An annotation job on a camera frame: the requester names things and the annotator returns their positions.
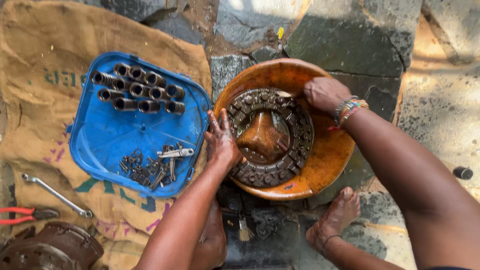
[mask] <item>leg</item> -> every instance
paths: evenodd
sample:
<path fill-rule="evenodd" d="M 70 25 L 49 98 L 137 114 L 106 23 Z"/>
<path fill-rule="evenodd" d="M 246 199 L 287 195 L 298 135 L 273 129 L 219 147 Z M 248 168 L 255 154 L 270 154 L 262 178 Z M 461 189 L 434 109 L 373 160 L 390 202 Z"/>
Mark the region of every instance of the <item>leg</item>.
<path fill-rule="evenodd" d="M 216 199 L 212 202 L 200 242 L 193 253 L 191 270 L 220 267 L 227 256 L 227 237 L 223 230 L 222 211 Z"/>
<path fill-rule="evenodd" d="M 335 264 L 339 269 L 401 270 L 402 268 L 381 260 L 347 243 L 340 237 L 343 230 L 360 215 L 360 197 L 350 187 L 344 188 L 332 202 L 322 218 L 307 231 L 307 241 L 317 252 Z"/>

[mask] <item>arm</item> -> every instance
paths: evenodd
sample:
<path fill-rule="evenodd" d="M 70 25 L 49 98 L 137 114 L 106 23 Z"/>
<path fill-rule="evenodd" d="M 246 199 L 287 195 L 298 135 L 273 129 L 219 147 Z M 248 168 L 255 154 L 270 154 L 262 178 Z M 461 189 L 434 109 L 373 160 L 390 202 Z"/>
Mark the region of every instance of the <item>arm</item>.
<path fill-rule="evenodd" d="M 136 270 L 181 270 L 190 267 L 215 193 L 227 172 L 242 158 L 230 132 L 226 110 L 221 112 L 223 128 L 211 111 L 208 116 L 213 131 L 204 134 L 209 146 L 209 161 L 155 228 Z"/>
<path fill-rule="evenodd" d="M 331 115 L 351 96 L 346 86 L 329 78 L 315 78 L 305 88 L 307 100 Z M 402 210 L 418 268 L 480 269 L 480 205 L 449 170 L 368 109 L 359 109 L 343 127 Z"/>

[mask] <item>combination wrench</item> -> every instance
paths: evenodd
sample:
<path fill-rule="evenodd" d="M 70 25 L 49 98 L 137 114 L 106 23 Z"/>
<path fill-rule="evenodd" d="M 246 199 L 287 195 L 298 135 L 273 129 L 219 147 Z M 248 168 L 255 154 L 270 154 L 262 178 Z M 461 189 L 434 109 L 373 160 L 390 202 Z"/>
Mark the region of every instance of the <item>combination wrench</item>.
<path fill-rule="evenodd" d="M 81 209 L 76 204 L 69 201 L 62 194 L 58 193 L 56 190 L 51 188 L 49 185 L 47 185 L 45 182 L 38 179 L 37 177 L 33 177 L 33 176 L 30 176 L 30 175 L 24 173 L 24 174 L 22 174 L 22 178 L 27 182 L 39 184 L 42 188 L 46 189 L 53 196 L 57 197 L 60 201 L 62 201 L 62 203 L 64 203 L 65 205 L 67 205 L 70 208 L 72 208 L 73 210 L 75 210 L 75 212 L 77 212 L 80 216 L 85 217 L 85 218 L 92 218 L 93 217 L 93 213 L 90 210 L 85 211 L 85 210 Z"/>

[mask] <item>ankle string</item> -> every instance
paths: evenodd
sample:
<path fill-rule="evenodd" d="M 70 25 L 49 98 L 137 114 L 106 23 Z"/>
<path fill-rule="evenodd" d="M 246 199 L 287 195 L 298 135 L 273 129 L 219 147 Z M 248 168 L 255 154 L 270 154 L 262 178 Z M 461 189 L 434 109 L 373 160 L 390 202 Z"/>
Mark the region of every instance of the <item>ankle string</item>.
<path fill-rule="evenodd" d="M 338 237 L 340 237 L 340 238 L 343 239 L 343 237 L 342 237 L 341 235 L 339 235 L 339 234 L 335 234 L 335 235 L 332 235 L 332 236 L 328 237 L 327 240 L 325 240 L 324 246 L 322 246 L 322 250 L 321 250 L 321 252 L 320 252 L 320 254 L 322 254 L 323 257 L 325 257 L 325 255 L 324 255 L 324 250 L 325 250 L 325 246 L 327 245 L 328 240 L 330 240 L 330 239 L 332 239 L 332 238 L 334 238 L 334 237 L 336 237 L 336 236 L 338 236 Z"/>

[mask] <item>burlap sack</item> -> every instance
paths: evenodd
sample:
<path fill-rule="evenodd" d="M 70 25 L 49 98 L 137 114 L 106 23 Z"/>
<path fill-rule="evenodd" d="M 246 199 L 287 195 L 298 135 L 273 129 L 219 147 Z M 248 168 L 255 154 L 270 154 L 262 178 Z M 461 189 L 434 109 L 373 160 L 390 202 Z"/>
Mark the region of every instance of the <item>burlap sack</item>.
<path fill-rule="evenodd" d="M 73 162 L 65 127 L 73 123 L 84 74 L 97 55 L 113 50 L 138 55 L 190 75 L 211 94 L 203 48 L 100 8 L 59 1 L 7 2 L 1 34 L 1 90 L 8 129 L 0 159 L 13 168 L 18 206 L 57 209 L 61 221 L 83 226 L 104 245 L 102 263 L 110 269 L 131 269 L 175 198 L 142 198 L 128 188 L 91 178 Z M 193 178 L 205 164 L 203 145 Z M 22 173 L 39 177 L 91 209 L 94 218 L 80 218 L 40 186 L 26 184 Z M 44 224 L 36 226 L 41 229 Z M 13 233 L 30 225 L 16 226 Z"/>

